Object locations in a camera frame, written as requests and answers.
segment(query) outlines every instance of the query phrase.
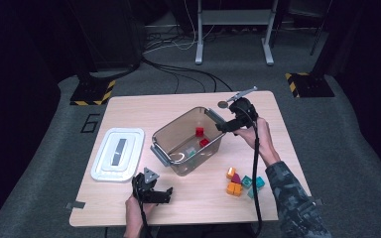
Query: white plastic tray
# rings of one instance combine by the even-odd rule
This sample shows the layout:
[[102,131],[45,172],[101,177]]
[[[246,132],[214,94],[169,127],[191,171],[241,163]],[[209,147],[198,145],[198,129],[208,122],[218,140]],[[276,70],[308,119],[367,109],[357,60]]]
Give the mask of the white plastic tray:
[[98,149],[91,176],[102,181],[126,181],[138,167],[144,144],[141,128],[111,128]]

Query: black cable on floor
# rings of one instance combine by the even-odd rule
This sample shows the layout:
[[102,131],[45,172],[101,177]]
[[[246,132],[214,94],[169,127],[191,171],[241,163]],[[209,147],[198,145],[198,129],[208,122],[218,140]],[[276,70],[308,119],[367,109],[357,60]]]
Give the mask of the black cable on floor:
[[183,75],[183,74],[179,74],[179,73],[176,73],[176,72],[170,72],[170,71],[165,70],[165,69],[162,69],[162,68],[157,68],[157,69],[160,70],[160,71],[169,73],[169,74],[173,75],[173,76],[176,78],[176,80],[177,80],[178,83],[177,83],[177,85],[176,85],[175,94],[178,92],[178,88],[179,88],[179,76],[181,76],[181,77],[186,77],[186,78],[188,78],[188,79],[190,79],[190,80],[193,80],[193,81],[199,83],[199,84],[202,86],[202,88],[203,88],[203,92],[206,92],[205,86],[204,86],[199,80],[196,80],[196,79],[193,78],[193,77],[189,77],[189,76],[186,76],[186,75]]
[[230,91],[233,91],[231,89],[231,87],[226,83],[224,82],[222,79],[220,79],[219,77],[209,73],[209,72],[205,72],[205,71],[202,71],[202,70],[197,70],[197,69],[192,69],[192,68],[186,68],[186,67],[179,67],[179,66],[171,66],[171,65],[166,65],[166,64],[160,64],[160,63],[156,63],[156,62],[152,62],[152,61],[149,61],[147,59],[145,59],[144,57],[142,58],[142,62],[143,63],[146,63],[156,69],[159,69],[159,70],[171,70],[171,71],[187,71],[187,72],[197,72],[197,73],[201,73],[201,74],[204,74],[206,76],[208,76],[209,78],[211,78],[213,84],[214,84],[214,88],[213,88],[213,92],[216,92],[216,85],[217,85],[217,81],[220,81],[222,84],[224,84]]

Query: blue block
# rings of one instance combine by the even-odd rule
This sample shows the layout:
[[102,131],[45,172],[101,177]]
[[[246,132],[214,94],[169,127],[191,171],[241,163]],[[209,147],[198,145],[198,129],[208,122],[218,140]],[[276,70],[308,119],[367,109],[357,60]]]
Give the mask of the blue block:
[[242,185],[244,188],[249,188],[252,185],[252,178],[244,176],[242,180]]

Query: black cable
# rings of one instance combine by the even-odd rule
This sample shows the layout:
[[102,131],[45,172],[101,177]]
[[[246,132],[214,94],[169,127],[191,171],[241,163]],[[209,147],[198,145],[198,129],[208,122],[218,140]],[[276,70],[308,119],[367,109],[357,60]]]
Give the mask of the black cable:
[[189,77],[189,76],[186,76],[186,75],[183,75],[183,74],[179,74],[179,73],[176,73],[176,72],[170,72],[170,71],[165,70],[163,68],[157,68],[157,69],[160,70],[160,71],[166,72],[166,73],[170,73],[170,74],[172,74],[177,79],[178,84],[176,85],[175,94],[178,92],[178,88],[179,88],[179,78],[178,78],[178,76],[186,77],[186,78],[189,78],[189,79],[199,83],[202,86],[202,88],[203,88],[203,92],[206,92],[205,86],[200,81],[196,80],[193,77]]
[[[135,177],[133,177],[132,180],[134,183],[136,183]],[[150,232],[150,227],[148,226],[148,223],[147,223],[147,216],[145,215],[145,211],[144,211],[144,202],[142,201],[141,196],[138,193],[137,185],[134,184],[133,187],[134,187],[134,193],[136,194],[136,198],[138,200],[139,208],[141,210],[142,223],[143,223],[144,231],[146,233],[145,236],[149,238],[153,238]]]
[[230,91],[233,91],[231,89],[231,87],[225,83],[222,79],[220,79],[219,77],[209,73],[209,72],[205,72],[205,71],[201,71],[201,70],[197,70],[197,69],[192,69],[192,68],[186,68],[186,67],[179,67],[179,66],[171,66],[171,65],[165,65],[165,64],[159,64],[159,63],[155,63],[155,62],[152,62],[152,61],[149,61],[145,58],[142,58],[142,62],[148,64],[148,65],[151,65],[155,68],[163,68],[163,69],[167,69],[167,70],[173,70],[173,71],[190,71],[190,72],[197,72],[197,73],[202,73],[202,74],[205,74],[207,75],[208,77],[210,77],[214,83],[214,89],[213,91],[216,92],[216,81],[220,81],[222,82]]
[[145,51],[148,52],[148,51],[152,51],[152,50],[155,50],[157,48],[160,48],[163,46],[163,44],[165,43],[172,43],[173,41],[175,40],[178,40],[178,41],[181,41],[183,40],[185,37],[181,36],[181,35],[176,35],[176,36],[173,36],[173,37],[169,37],[169,38],[164,38],[162,39],[161,36],[159,39],[156,40],[153,40],[154,42],[149,42],[147,44],[147,46],[145,47]]
[[259,206],[259,198],[258,198],[258,189],[256,184],[256,177],[257,177],[257,171],[258,171],[258,159],[259,159],[259,135],[258,135],[258,122],[252,121],[252,118],[247,114],[245,110],[243,110],[240,107],[236,107],[240,111],[242,111],[246,117],[251,122],[251,125],[253,127],[253,130],[255,131],[255,148],[254,148],[254,156],[253,156],[253,171],[252,171],[252,189],[253,189],[253,199],[255,200],[255,209],[256,209],[256,216],[258,217],[258,229],[256,230],[254,237],[258,237],[259,234],[261,234],[262,230],[262,214],[261,209]]

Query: wooden table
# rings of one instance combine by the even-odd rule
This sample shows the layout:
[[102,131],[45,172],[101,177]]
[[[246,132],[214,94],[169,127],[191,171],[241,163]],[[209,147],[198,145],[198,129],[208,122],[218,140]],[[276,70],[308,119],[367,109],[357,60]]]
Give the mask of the wooden table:
[[[227,133],[218,152],[185,177],[179,177],[171,168],[162,165],[150,150],[154,132],[197,106],[212,108],[224,120],[234,115],[220,109],[217,102],[226,100],[235,92],[148,95],[113,97],[107,105],[88,166],[85,170],[76,201],[85,202],[84,208],[74,208],[69,223],[75,227],[125,225],[125,200],[132,192],[131,181],[96,181],[91,168],[105,133],[110,128],[141,128],[145,132],[144,147],[137,173],[147,167],[160,175],[155,190],[173,187],[170,203],[160,204],[150,217],[152,225],[201,224],[257,221],[253,199],[244,189],[240,197],[226,193],[229,179],[226,172],[235,167],[243,178],[252,177],[253,150],[240,137]],[[293,144],[281,116],[275,97],[270,91],[255,91],[245,96],[260,116],[270,123],[274,145],[283,161],[311,194],[299,164]],[[265,175],[265,165],[259,159],[258,176],[266,182],[259,192],[263,220],[277,220],[277,209]]]

